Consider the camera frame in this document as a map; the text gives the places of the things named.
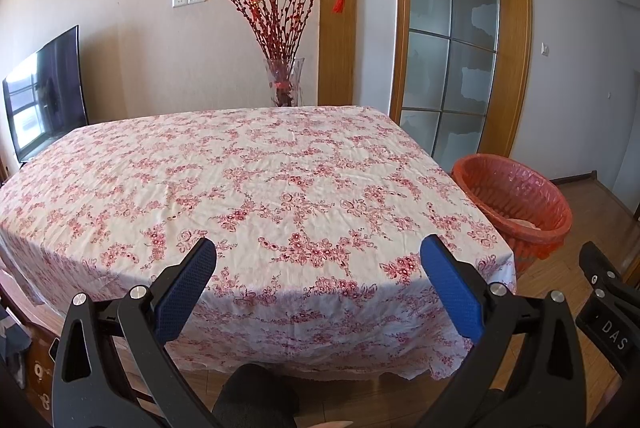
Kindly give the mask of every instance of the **glass door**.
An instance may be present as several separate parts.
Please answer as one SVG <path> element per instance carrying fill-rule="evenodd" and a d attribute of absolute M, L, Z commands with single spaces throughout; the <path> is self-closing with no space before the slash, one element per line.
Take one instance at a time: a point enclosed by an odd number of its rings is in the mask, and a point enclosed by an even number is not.
<path fill-rule="evenodd" d="M 400 126 L 446 171 L 478 150 L 499 0 L 411 0 Z"/>

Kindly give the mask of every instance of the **wooden floor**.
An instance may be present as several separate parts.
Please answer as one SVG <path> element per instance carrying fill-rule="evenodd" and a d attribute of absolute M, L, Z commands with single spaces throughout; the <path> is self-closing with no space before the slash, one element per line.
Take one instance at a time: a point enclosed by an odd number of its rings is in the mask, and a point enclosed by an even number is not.
<path fill-rule="evenodd" d="M 560 289 L 575 315 L 591 292 L 578 267 L 580 247 L 593 241 L 623 272 L 640 250 L 640 225 L 593 180 L 568 183 L 561 186 L 561 190 L 574 212 L 572 231 L 561 249 L 546 261 L 537 261 L 518 280 L 518 294 L 543 297 L 552 289 Z M 586 368 L 590 417 L 615 372 L 594 345 L 581 332 L 578 335 Z M 508 381 L 521 343 L 521 336 L 513 339 L 494 386 L 504 387 Z M 185 372 L 184 375 L 205 405 L 211 408 L 226 376 L 211 371 Z M 133 373 L 129 376 L 132 384 L 144 390 L 138 376 Z M 407 381 L 392 374 L 374 381 L 289 379 L 300 396 L 302 408 L 297 421 L 301 428 L 333 420 L 352 420 L 354 427 L 412 427 L 447 381 L 434 381 L 427 375 Z"/>

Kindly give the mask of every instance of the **blue textured pad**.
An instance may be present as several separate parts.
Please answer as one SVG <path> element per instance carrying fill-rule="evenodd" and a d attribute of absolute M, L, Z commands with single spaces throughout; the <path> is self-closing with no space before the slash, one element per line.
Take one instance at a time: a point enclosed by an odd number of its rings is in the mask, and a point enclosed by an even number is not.
<path fill-rule="evenodd" d="M 420 245 L 420 262 L 458 334 L 478 343 L 484 332 L 482 306 L 460 277 L 453 257 L 436 235 Z"/>
<path fill-rule="evenodd" d="M 180 336 L 215 268 L 216 246 L 207 240 L 200 245 L 191 262 L 181 270 L 174 284 L 156 306 L 154 334 L 161 345 Z"/>

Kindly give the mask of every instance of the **table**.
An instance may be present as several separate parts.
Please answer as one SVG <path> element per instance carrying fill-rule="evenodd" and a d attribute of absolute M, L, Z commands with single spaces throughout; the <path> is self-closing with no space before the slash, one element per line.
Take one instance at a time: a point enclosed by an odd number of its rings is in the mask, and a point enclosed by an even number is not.
<path fill-rule="evenodd" d="M 218 265 L 178 368 L 449 376 L 470 348 L 420 267 L 438 233 L 488 281 L 513 254 L 395 123 L 366 107 L 182 113 L 66 135 L 0 190 L 0 256 L 33 299 L 123 296 L 198 238 Z"/>

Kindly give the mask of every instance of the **tv screen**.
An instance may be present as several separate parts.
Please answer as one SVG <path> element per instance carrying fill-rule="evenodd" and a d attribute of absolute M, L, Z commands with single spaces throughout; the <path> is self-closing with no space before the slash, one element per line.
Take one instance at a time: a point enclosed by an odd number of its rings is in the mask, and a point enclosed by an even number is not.
<path fill-rule="evenodd" d="M 18 161 L 24 163 L 54 141 L 87 125 L 78 27 L 49 42 L 2 82 L 4 104 Z"/>

